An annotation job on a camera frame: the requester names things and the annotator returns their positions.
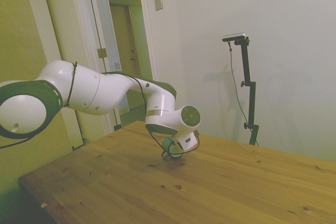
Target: white door frame trim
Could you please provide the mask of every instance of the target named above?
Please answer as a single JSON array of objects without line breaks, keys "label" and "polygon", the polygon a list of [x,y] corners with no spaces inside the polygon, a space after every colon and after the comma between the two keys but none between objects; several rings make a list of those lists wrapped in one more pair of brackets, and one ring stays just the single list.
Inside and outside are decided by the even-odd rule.
[{"label": "white door frame trim", "polygon": [[149,15],[148,0],[141,0],[141,5],[142,5],[143,20],[145,23],[145,31],[146,31],[146,37],[147,37],[149,59],[150,59],[151,69],[152,69],[152,76],[153,76],[154,81],[158,81],[158,78],[157,78],[158,72],[156,70],[155,50],[154,50],[153,34],[152,34],[152,28],[151,28],[151,20],[150,20],[150,15]]},{"label": "white door frame trim", "polygon": [[[74,1],[76,5],[80,28],[82,31],[83,40],[86,45],[86,52],[88,52],[87,54],[88,65],[94,71],[104,72],[105,69],[103,66],[102,59],[98,58],[98,52],[97,52],[97,49],[100,48],[100,45],[102,48],[105,47],[105,41],[99,19],[97,2],[96,0],[92,0],[91,5],[91,0],[74,0]],[[95,12],[96,22],[94,20],[92,7]],[[96,30],[98,30],[99,32],[100,44],[98,40],[98,34],[97,32],[95,32]],[[106,61],[106,69],[107,71],[110,71],[108,59],[105,58],[105,61]],[[118,108],[115,109],[115,113],[116,113],[115,116],[113,116],[113,112],[101,116],[102,126],[105,135],[114,131],[113,125],[121,123]]]}]

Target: metal band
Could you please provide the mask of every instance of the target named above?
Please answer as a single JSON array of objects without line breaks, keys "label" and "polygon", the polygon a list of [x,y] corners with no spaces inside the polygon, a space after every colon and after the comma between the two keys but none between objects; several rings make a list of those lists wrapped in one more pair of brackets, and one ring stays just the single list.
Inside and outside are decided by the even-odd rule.
[{"label": "metal band", "polygon": [[150,110],[150,111],[147,111],[146,116],[150,116],[150,115],[162,116],[163,111],[166,111],[166,110]]}]

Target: door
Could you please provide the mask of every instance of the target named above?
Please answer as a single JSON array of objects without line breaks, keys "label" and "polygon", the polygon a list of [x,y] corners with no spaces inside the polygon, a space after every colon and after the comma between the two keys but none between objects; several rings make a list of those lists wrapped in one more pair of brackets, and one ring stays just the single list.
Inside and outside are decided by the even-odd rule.
[{"label": "door", "polygon": [[[134,42],[129,6],[110,6],[121,69],[124,72],[140,76],[139,59]],[[141,93],[129,90],[126,95],[129,110],[144,105]]]}]

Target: doorway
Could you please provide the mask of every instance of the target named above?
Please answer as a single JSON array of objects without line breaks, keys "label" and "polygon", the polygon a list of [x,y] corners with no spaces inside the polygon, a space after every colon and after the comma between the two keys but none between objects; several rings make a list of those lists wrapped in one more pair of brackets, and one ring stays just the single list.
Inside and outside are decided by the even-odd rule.
[{"label": "doorway", "polygon": [[[152,80],[141,0],[109,0],[109,4],[119,55],[119,62],[113,62],[113,67]],[[127,124],[123,123],[123,118],[143,121],[142,95],[130,90],[123,100],[119,104],[123,126]]]}]

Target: wooden table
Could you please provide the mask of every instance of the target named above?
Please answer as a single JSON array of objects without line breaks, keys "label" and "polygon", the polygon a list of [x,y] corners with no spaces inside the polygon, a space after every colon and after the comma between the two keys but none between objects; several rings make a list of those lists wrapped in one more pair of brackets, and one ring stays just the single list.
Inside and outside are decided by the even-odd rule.
[{"label": "wooden table", "polygon": [[19,179],[57,223],[336,223],[336,164],[200,135],[163,160],[135,122]]}]

